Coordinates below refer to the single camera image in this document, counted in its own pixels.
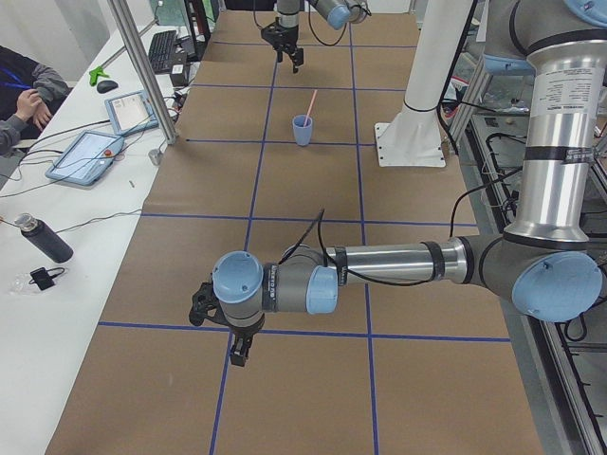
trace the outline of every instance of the blue cup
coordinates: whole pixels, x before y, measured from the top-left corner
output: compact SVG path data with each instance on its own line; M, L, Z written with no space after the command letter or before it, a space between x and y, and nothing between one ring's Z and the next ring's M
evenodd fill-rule
M305 147L310 143L313 126L314 120L312 117L307 118L305 115L300 115L293 118L293 136L295 136L297 145Z

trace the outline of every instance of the hand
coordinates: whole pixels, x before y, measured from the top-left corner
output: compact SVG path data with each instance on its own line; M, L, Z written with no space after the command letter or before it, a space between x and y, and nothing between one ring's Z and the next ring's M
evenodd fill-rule
M34 125L36 125L40 131L42 131L52 118L53 115L48 110L48 106L46 106L45 102L41 100L40 104L38 104L38 107L36 108L36 112L34 112L33 115Z
M33 117L38 105L42 102L38 90L30 88L21 92L17 99L17 112L15 115L22 121L28 121Z

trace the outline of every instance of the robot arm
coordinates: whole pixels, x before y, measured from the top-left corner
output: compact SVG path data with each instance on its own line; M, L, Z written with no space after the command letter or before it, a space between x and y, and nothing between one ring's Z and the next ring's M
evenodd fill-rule
M308 0L310 7L324 18L335 30L348 23L362 22L371 13L364 0ZM297 73L304 64L304 50L297 46L299 38L299 0L278 0L276 3L278 17L262 28L262 38L270 43L276 51L278 62L283 60L283 52L293 62L293 72Z
M509 20L504 24L495 14ZM338 286L350 282L475 284L523 314L552 322L572 319L595 302L602 274L585 253L579 215L607 66L607 4L492 0L489 15L493 28L503 30L493 31L498 43L487 50L526 57L536 71L516 221L503 235L442 244L297 246L278 264L262 265L244 251L225 255L193 296L190 320L230 327L233 364L245 364L265 313L331 313Z

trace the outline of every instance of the desk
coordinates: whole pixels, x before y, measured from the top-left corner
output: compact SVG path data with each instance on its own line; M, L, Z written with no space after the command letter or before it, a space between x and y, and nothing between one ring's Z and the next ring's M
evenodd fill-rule
M142 37L144 46L147 48L155 32L166 28L149 30ZM120 34L115 32L89 69L121 46ZM106 119L105 99L141 89L126 52L106 72L120 87L98 94L88 84L87 70L43 136ZM157 80L163 94L173 93L168 75ZM97 129L111 132L109 125ZM46 140L34 150L63 150L80 131ZM138 137L129 136L126 143ZM158 129L149 130L92 188L56 184L0 198L0 214L12 220L21 212L30 212L59 230L94 217L139 209L156 176L148 151L162 142ZM28 159L35 156L51 154ZM48 166L22 166L23 180L9 181L0 195L47 183L44 172ZM64 265L67 273L57 280L58 285L37 295L10 293L15 275L56 264L22 238L18 229L0 224L0 453L45 452L137 221L137 216L117 217L62 234L74 249L74 257Z
M328 245L448 235L457 158L380 168L373 143L402 104L417 36L412 16L374 14L322 47L302 20L294 75L250 13L222 13L48 455L542 452L487 290L346 286L333 315L267 315L245 369L228 365L225 328L187 321L222 254L278 260L319 207ZM301 148L290 121L315 88ZM476 231L468 201L455 221Z

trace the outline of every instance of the computer mouse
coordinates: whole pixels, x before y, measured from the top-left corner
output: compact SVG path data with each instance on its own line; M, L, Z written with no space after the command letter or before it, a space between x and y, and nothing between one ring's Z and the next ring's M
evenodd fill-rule
M115 88L118 88L118 84L110 79L98 82L97 84L97 91L99 93L107 93L110 90L114 90Z

